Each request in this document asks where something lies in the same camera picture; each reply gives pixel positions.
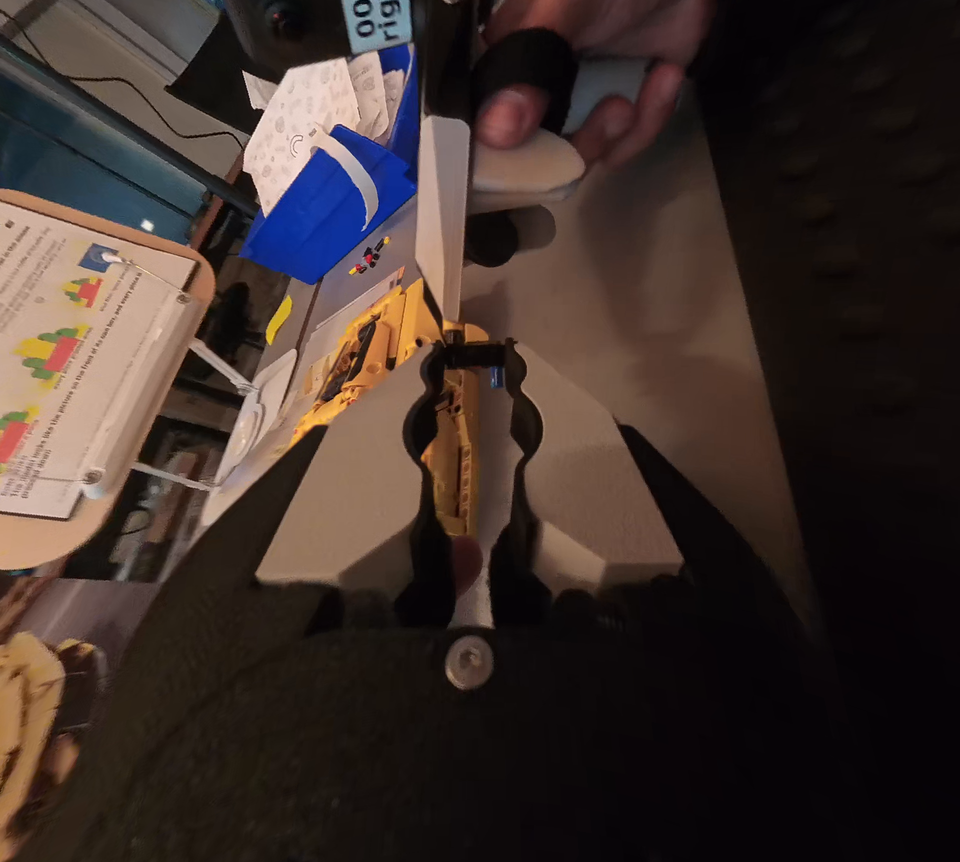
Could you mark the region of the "pile of small coloured pins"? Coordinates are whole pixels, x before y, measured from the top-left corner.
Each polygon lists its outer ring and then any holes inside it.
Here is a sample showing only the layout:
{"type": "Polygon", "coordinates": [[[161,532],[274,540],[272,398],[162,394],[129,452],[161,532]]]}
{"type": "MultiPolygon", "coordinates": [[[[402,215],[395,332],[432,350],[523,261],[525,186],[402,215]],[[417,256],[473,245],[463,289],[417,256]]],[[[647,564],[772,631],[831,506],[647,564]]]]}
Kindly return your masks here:
{"type": "Polygon", "coordinates": [[[367,245],[361,258],[348,270],[350,276],[361,276],[377,267],[383,251],[391,243],[390,235],[384,235],[374,245],[367,245]]]}

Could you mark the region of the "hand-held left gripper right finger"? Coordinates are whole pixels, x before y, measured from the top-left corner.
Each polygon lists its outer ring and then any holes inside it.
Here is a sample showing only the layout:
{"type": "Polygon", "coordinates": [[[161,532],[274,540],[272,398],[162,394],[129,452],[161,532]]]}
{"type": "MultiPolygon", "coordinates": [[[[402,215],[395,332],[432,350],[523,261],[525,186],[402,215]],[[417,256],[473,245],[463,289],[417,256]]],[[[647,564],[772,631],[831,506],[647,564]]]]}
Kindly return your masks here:
{"type": "Polygon", "coordinates": [[[552,592],[676,575],[683,557],[613,415],[528,346],[515,350],[540,424],[523,471],[534,575],[552,592]]]}

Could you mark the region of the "white curved paper strip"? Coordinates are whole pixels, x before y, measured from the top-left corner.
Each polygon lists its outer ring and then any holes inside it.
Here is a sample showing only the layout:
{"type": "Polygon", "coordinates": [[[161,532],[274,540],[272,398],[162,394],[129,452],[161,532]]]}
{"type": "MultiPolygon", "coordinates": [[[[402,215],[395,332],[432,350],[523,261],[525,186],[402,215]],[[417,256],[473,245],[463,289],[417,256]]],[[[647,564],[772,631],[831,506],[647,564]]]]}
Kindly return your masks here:
{"type": "Polygon", "coordinates": [[[340,165],[352,185],[359,192],[365,209],[365,221],[362,227],[362,231],[365,232],[378,212],[377,184],[360,160],[342,142],[325,132],[320,132],[316,141],[318,149],[327,153],[332,160],[340,165]]]}

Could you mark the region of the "yellow toy brick car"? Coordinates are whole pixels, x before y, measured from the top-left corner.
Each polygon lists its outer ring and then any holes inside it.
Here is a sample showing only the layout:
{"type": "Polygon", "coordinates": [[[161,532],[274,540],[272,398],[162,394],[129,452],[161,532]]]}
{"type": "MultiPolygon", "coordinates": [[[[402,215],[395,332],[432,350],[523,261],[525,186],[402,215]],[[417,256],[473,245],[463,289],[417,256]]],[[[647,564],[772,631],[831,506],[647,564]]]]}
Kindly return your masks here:
{"type": "MultiPolygon", "coordinates": [[[[353,319],[327,366],[311,404],[293,430],[289,448],[318,425],[328,425],[356,400],[384,382],[418,350],[441,340],[425,300],[425,282],[397,286],[353,319]]],[[[438,433],[421,460],[433,478],[438,521],[450,537],[475,536],[479,463],[479,382],[474,372],[444,372],[435,399],[438,433]]]]}

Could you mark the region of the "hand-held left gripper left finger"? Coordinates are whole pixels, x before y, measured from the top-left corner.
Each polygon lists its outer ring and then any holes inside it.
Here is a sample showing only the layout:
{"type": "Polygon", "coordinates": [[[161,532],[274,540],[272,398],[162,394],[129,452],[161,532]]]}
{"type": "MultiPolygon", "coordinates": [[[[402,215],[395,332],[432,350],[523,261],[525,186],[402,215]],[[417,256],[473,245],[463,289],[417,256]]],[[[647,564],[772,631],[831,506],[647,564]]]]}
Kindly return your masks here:
{"type": "Polygon", "coordinates": [[[259,583],[443,596],[443,529],[422,461],[437,433],[442,368],[442,345],[417,349],[320,434],[259,583]]]}

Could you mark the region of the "toy car set box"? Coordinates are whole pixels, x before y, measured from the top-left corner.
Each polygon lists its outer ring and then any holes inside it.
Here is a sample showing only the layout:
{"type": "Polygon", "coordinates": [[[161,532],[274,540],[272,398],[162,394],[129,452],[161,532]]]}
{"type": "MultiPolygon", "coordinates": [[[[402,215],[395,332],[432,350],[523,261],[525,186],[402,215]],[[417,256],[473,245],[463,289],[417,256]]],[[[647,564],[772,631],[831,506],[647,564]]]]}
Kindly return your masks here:
{"type": "Polygon", "coordinates": [[[62,794],[159,589],[2,574],[2,860],[23,855],[62,794]]]}

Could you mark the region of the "blue plastic bin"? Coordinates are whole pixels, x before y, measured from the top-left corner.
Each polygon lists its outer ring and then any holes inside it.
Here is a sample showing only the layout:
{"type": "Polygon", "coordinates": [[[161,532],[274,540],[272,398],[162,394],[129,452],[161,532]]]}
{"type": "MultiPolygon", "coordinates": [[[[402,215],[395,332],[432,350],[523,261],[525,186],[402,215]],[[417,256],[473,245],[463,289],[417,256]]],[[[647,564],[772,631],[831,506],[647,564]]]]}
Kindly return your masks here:
{"type": "MultiPolygon", "coordinates": [[[[305,168],[268,215],[259,208],[239,255],[273,272],[304,283],[318,282],[342,258],[371,243],[378,226],[407,204],[416,193],[420,105],[417,64],[412,46],[380,53],[389,68],[401,63],[408,47],[411,64],[394,125],[386,142],[359,136],[342,126],[332,136],[342,142],[370,173],[379,195],[379,208],[366,231],[362,198],[340,165],[315,150],[305,168]]],[[[262,115],[276,84],[244,74],[254,106],[262,115]]]]}

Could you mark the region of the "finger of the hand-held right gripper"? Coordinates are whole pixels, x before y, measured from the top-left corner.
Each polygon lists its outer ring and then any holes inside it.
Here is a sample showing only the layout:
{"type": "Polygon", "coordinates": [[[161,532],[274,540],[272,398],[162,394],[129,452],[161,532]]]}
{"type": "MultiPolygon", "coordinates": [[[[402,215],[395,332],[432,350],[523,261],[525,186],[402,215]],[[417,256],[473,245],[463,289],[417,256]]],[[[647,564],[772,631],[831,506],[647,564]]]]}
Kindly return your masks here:
{"type": "Polygon", "coordinates": [[[421,122],[414,259],[439,315],[450,323],[461,314],[470,135],[460,119],[427,115],[421,122]]]}

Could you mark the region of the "white stand base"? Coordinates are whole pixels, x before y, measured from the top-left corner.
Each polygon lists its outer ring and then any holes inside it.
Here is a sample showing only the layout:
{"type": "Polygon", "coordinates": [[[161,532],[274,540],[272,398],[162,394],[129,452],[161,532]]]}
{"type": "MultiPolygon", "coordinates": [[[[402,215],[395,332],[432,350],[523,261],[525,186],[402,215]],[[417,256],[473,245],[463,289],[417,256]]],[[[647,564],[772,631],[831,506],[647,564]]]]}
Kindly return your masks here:
{"type": "Polygon", "coordinates": [[[200,512],[199,529],[219,520],[276,460],[279,437],[270,433],[281,416],[297,359],[297,350],[289,349],[252,380],[200,512]]]}

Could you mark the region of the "wooden sheet holder board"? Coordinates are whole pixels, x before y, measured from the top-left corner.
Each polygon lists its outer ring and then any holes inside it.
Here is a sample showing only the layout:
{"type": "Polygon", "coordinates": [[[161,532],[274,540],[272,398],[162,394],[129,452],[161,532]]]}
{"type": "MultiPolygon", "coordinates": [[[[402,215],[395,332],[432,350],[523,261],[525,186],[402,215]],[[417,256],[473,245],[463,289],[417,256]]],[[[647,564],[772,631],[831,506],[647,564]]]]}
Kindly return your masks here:
{"type": "Polygon", "coordinates": [[[194,276],[186,289],[191,303],[190,313],[186,317],[185,325],[175,333],[163,352],[162,365],[157,367],[151,377],[152,387],[146,411],[134,420],[133,432],[125,443],[124,454],[118,459],[117,466],[107,474],[105,484],[100,486],[96,493],[83,494],[67,520],[4,515],[1,510],[1,568],[2,571],[20,571],[39,568],[66,558],[87,544],[112,514],[190,344],[207,313],[214,295],[215,276],[210,264],[186,246],[18,191],[2,190],[1,235],[3,204],[48,213],[96,232],[121,235],[130,242],[187,256],[197,262],[194,276]]]}

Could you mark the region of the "black brick assembly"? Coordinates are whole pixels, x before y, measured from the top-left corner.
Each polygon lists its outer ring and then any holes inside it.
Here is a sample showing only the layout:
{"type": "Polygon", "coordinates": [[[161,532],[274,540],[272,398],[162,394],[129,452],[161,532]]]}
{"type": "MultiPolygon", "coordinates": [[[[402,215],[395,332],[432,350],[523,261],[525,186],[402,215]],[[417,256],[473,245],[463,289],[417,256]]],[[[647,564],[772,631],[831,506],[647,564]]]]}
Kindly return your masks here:
{"type": "Polygon", "coordinates": [[[440,358],[444,372],[474,372],[489,389],[513,395],[527,376],[526,363],[511,338],[445,344],[440,358]]]}

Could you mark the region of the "white printed paper bag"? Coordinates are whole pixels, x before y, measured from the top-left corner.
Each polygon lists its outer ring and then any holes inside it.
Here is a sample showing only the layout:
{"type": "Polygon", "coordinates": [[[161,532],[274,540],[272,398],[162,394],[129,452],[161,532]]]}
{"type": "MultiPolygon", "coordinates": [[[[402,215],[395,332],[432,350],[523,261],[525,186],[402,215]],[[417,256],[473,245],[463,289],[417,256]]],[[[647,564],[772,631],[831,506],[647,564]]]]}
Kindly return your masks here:
{"type": "Polygon", "coordinates": [[[400,52],[402,60],[394,68],[380,53],[370,52],[295,67],[283,76],[244,153],[244,170],[264,215],[276,207],[334,128],[387,141],[411,64],[409,48],[400,52]]]}

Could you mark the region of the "grey desk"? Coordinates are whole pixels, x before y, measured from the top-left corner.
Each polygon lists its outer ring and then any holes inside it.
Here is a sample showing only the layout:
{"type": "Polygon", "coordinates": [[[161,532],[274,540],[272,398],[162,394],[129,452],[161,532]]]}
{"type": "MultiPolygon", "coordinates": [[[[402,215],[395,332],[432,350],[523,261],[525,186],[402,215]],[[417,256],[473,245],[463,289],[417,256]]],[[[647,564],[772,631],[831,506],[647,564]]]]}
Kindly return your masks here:
{"type": "MultiPolygon", "coordinates": [[[[494,315],[511,319],[520,333],[490,336],[524,344],[562,376],[606,407],[619,426],[682,556],[680,571],[655,578],[678,582],[711,572],[738,572],[762,559],[759,587],[773,581],[801,623],[810,626],[810,579],[782,451],[748,326],[746,304],[716,189],[706,138],[697,135],[703,186],[671,189],[654,206],[650,188],[666,186],[659,160],[647,176],[631,168],[628,206],[611,206],[596,188],[596,174],[577,186],[570,201],[556,206],[553,240],[538,253],[514,255],[498,269],[469,266],[497,283],[478,295],[494,315]]],[[[459,585],[460,543],[470,537],[477,559],[488,562],[503,532],[510,533],[512,508],[519,536],[535,522],[523,495],[523,471],[541,435],[532,404],[479,382],[478,532],[450,537],[442,528],[442,596],[410,586],[396,600],[370,592],[400,610],[407,597],[412,615],[473,625],[453,603],[459,585]]],[[[289,448],[292,431],[311,397],[290,409],[274,431],[278,445],[270,469],[194,544],[211,544],[225,533],[219,571],[228,567],[257,581],[257,569],[318,448],[318,425],[289,448]]],[[[538,612],[550,591],[533,572],[533,556],[516,556],[512,580],[534,584],[521,604],[538,612]]]]}

